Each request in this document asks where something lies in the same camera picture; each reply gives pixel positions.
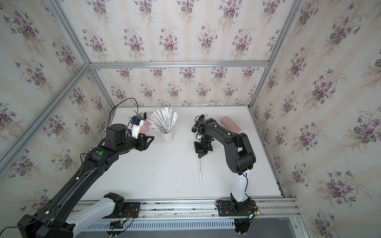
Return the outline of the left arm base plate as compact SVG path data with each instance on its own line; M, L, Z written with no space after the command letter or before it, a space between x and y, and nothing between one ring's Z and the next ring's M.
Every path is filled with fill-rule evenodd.
M140 202L125 202L121 211L113 212L111 215L103 217L103 219L138 218L140 205Z

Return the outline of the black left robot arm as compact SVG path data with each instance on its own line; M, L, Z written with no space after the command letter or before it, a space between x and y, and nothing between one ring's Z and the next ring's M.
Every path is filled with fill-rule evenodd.
M106 129L106 137L85 157L78 172L34 215L24 215L17 228L24 238L74 238L84 229L113 213L121 213L124 199L106 194L100 205L70 217L70 213L89 188L119 159L131 150L147 150L153 136L128 135L126 125L114 124Z

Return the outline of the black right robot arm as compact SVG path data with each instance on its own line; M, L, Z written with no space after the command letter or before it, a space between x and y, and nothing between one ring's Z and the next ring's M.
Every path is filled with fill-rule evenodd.
M248 193L249 176L257 161L248 136L229 131L215 119L205 119L204 115L195 118L191 131L196 134L194 150L199 159L213 151L213 141L222 144L227 166L235 174L230 195L231 206L238 210L248 207L251 201Z

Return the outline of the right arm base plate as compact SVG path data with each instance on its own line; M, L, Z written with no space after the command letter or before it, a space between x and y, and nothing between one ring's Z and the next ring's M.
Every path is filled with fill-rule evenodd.
M219 217L244 216L254 218L260 213L255 201L251 198L243 202L216 200L215 206Z

